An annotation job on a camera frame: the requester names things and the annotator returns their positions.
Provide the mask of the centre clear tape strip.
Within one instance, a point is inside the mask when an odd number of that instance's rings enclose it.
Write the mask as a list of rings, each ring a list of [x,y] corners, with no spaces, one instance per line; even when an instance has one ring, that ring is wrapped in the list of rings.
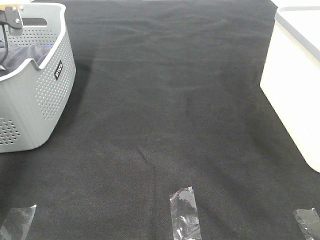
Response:
[[[201,228],[194,191],[181,188],[169,196],[174,240],[201,240]]]

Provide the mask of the black table cloth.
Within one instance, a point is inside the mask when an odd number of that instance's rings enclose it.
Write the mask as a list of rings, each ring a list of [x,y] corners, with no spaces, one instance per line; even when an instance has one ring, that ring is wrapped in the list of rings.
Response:
[[[65,0],[76,77],[48,141],[0,156],[0,219],[30,240],[171,240],[192,187],[204,240],[302,240],[311,169],[260,88],[269,0]]]

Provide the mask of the grey perforated laundry basket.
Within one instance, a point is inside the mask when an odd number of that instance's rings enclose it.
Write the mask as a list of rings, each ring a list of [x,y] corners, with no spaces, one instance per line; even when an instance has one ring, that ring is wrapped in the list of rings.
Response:
[[[0,30],[4,50],[9,45],[52,45],[42,66],[29,58],[0,77],[0,151],[10,153],[48,140],[72,91],[76,65],[63,4],[14,1],[2,3],[2,11],[5,6],[17,7],[23,28]]]

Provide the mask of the grey towel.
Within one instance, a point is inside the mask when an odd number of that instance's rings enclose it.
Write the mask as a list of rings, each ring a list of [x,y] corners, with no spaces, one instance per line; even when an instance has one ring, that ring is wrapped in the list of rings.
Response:
[[[15,71],[26,59],[34,59],[37,65],[42,66],[48,53],[51,51],[52,45],[48,44],[31,44],[18,46],[14,44],[8,45],[8,54],[3,63],[5,70],[0,71],[0,76],[6,76]]]

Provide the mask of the right clear tape strip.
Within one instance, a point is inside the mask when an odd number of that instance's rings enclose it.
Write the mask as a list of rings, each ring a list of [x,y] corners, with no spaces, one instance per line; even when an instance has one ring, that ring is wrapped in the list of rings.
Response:
[[[293,215],[306,240],[320,240],[320,217],[315,208],[296,209]]]

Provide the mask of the left clear tape strip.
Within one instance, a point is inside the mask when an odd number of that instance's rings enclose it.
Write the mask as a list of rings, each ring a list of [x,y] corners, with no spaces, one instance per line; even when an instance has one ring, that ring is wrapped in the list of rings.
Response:
[[[0,240],[25,240],[36,208],[36,204],[24,208],[11,208],[0,228]]]

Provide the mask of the white plastic storage box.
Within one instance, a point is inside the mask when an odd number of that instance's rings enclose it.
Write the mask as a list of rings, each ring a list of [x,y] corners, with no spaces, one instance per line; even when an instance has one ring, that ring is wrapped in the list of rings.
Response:
[[[260,88],[305,162],[320,170],[320,7],[276,10]]]

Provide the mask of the clear tape strip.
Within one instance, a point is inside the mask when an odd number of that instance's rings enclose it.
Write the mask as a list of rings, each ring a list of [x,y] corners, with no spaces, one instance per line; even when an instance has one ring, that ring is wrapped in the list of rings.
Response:
[[[320,217],[315,208],[296,209],[293,215],[306,240],[320,240]]]
[[[194,191],[181,188],[169,196],[174,240],[201,240],[201,228]]]
[[[11,208],[0,228],[0,240],[25,240],[36,208],[36,204],[24,208]]]

